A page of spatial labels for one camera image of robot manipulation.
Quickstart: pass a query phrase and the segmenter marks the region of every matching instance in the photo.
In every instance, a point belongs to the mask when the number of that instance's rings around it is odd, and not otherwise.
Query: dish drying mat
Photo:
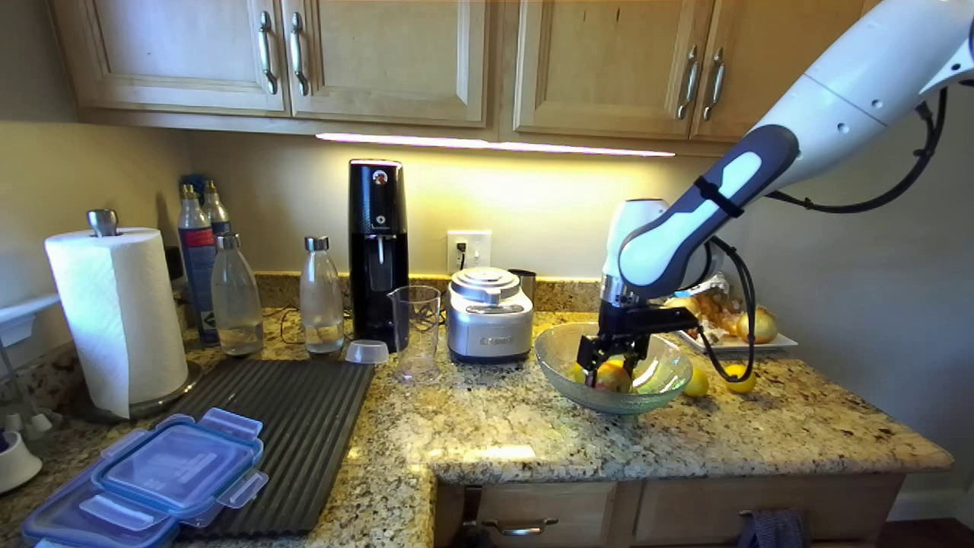
[[[369,365],[326,359],[227,359],[203,375],[170,410],[203,419],[227,409],[261,422],[257,470],[267,484],[245,509],[181,535],[308,535],[328,502],[369,380]]]

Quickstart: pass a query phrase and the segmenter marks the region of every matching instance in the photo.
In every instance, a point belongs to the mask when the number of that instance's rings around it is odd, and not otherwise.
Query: lower cabinet
[[[876,541],[904,474],[665,478],[588,484],[441,484],[436,545],[462,511],[490,545],[735,545],[744,516],[793,511],[811,548]]]

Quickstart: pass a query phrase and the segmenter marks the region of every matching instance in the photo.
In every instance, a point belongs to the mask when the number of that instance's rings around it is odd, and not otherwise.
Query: black appliance
[[[351,162],[346,222],[357,338],[395,353],[390,291],[406,283],[401,165]]]

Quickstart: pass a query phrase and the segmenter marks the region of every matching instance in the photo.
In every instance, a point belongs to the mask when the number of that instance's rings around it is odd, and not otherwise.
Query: glass bowl
[[[682,388],[690,380],[690,356],[685,347],[677,347],[677,342],[664,336],[648,342],[648,353],[641,362],[636,362],[628,391],[585,388],[585,368],[576,362],[576,356],[579,338],[594,333],[595,326],[567,324],[537,336],[536,359],[561,395],[598,416],[645,416],[682,395]]]

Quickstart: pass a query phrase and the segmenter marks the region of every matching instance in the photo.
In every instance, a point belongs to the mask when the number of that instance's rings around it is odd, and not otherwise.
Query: paper towel roll
[[[184,351],[155,228],[117,228],[113,239],[55,234],[46,253],[88,395],[101,410],[129,419],[129,406],[184,383]]]

